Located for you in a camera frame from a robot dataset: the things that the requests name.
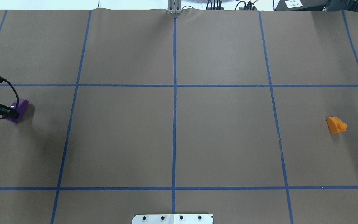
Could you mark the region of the purple trapezoid block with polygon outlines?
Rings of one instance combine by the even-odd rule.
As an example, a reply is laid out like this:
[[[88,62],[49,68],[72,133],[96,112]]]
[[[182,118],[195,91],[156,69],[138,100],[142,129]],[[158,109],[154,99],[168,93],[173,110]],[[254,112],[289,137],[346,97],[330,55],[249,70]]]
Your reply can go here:
[[[29,105],[29,101],[19,98],[18,105],[16,105],[16,103],[17,102],[15,101],[10,106],[10,112],[12,115],[6,116],[4,119],[18,124],[21,121],[21,119]]]

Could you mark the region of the orange trapezoid block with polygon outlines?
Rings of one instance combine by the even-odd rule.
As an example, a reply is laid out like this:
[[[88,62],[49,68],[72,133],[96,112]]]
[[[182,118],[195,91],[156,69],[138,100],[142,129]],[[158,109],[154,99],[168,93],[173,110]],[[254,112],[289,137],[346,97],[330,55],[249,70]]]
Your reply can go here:
[[[340,134],[347,130],[347,124],[338,117],[328,117],[326,122],[331,134]]]

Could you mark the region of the black box with label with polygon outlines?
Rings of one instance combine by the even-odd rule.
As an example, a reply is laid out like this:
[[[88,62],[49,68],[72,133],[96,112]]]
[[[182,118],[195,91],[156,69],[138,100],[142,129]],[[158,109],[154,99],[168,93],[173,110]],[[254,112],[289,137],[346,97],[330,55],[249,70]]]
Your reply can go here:
[[[274,11],[354,11],[358,0],[277,0]]]

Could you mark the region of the grey aluminium frame post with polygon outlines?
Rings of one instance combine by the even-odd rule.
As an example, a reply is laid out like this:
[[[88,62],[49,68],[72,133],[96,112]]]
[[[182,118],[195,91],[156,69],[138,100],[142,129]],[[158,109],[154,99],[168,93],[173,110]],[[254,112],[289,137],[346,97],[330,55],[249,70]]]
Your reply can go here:
[[[178,15],[182,12],[182,0],[167,0],[167,14]]]

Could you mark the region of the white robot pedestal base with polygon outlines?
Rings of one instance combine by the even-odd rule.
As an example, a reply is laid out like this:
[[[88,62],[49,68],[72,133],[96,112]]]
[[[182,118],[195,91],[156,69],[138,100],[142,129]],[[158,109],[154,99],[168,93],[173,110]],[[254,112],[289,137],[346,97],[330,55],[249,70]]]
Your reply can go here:
[[[211,214],[139,214],[132,224],[213,224]]]

